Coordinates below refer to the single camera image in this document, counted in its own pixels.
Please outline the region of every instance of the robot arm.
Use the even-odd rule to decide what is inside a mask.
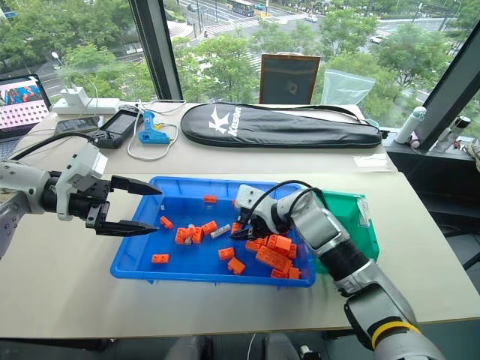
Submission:
[[[47,172],[19,161],[0,163],[0,259],[4,256],[24,214],[55,212],[61,221],[76,216],[98,235],[137,236],[156,231],[146,223],[106,221],[108,194],[123,189],[132,194],[161,194],[156,187],[112,175],[102,180],[107,158],[91,143],[73,154],[62,172]]]
[[[375,359],[444,360],[416,328],[408,301],[378,265],[358,250],[350,234],[316,196],[318,191],[298,190],[277,201],[242,185],[235,206],[241,209],[239,220],[248,221],[249,227],[233,237],[255,239],[295,227],[328,269],[338,291],[348,298],[345,314],[359,341],[374,350]]]

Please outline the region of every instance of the green plastic bin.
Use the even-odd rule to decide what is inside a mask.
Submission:
[[[330,211],[349,232],[358,249],[367,257],[377,261],[380,249],[365,195],[323,191]],[[317,259],[316,272],[326,274],[326,268]]]

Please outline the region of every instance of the blue plastic tray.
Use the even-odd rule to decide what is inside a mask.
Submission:
[[[216,239],[204,236],[202,244],[178,245],[174,238],[177,227],[189,224],[201,226],[215,220],[219,227],[232,224],[239,215],[233,207],[241,184],[266,191],[272,183],[251,181],[213,180],[203,178],[156,177],[150,181],[163,191],[163,195],[144,196],[133,216],[134,221],[158,225],[160,216],[173,222],[174,228],[148,235],[124,238],[110,269],[116,278],[180,281],[208,281],[212,283],[267,284],[279,287],[310,287],[315,282],[315,259],[302,240],[292,231],[289,237],[298,245],[294,266],[301,270],[301,279],[270,277],[272,268],[255,259],[256,253],[245,249],[244,241],[233,241],[230,233]],[[288,184],[272,193],[279,199],[299,189]],[[216,195],[215,204],[203,201],[205,195]],[[218,259],[218,250],[234,247],[235,257],[247,267],[242,275],[227,269],[227,261]],[[152,264],[152,254],[169,254],[168,264]]]

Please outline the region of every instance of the black cable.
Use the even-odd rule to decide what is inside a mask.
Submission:
[[[255,209],[262,202],[263,199],[265,199],[272,191],[277,190],[279,187],[287,184],[300,184],[300,185],[306,186],[307,188],[312,188],[310,184],[307,184],[306,182],[299,181],[299,180],[286,180],[286,181],[282,181],[279,184],[276,184],[273,187],[270,187],[265,193],[262,194],[261,197],[258,198],[258,200],[250,208],[250,211],[247,213],[247,217],[244,219],[244,222],[241,224],[241,228],[243,229],[244,226],[248,224],[248,221],[251,219],[252,215],[254,214]]]
[[[20,152],[19,154],[15,155],[14,157],[12,157],[10,160],[18,161],[21,158],[24,158],[26,155],[38,150],[39,148],[42,148],[45,145],[53,143],[54,141],[63,139],[64,137],[82,137],[84,139],[87,139],[88,141],[92,141],[92,142],[95,141],[95,139],[93,137],[91,137],[89,135],[86,135],[84,133],[76,133],[74,131],[68,131],[66,133],[58,133],[56,135],[53,135],[53,136],[49,137],[48,139],[45,139],[42,142],[39,142],[39,143],[33,145],[31,148],[27,148],[26,150],[24,150],[24,151]]]
[[[327,205],[327,202],[325,201],[325,197],[323,196],[323,191],[321,191],[318,187],[309,187],[308,189],[304,189],[292,202],[292,205],[290,205],[290,208],[288,212],[286,213],[286,220],[290,221],[290,218],[292,217],[293,209],[295,208],[295,205],[297,205],[297,202],[302,198],[306,193],[309,193],[313,191],[319,198],[320,201],[323,203],[325,206],[325,209],[330,210],[329,206]]]

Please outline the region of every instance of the laptop screen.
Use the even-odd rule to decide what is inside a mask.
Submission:
[[[0,79],[0,139],[27,134],[49,114],[49,107],[37,75]]]

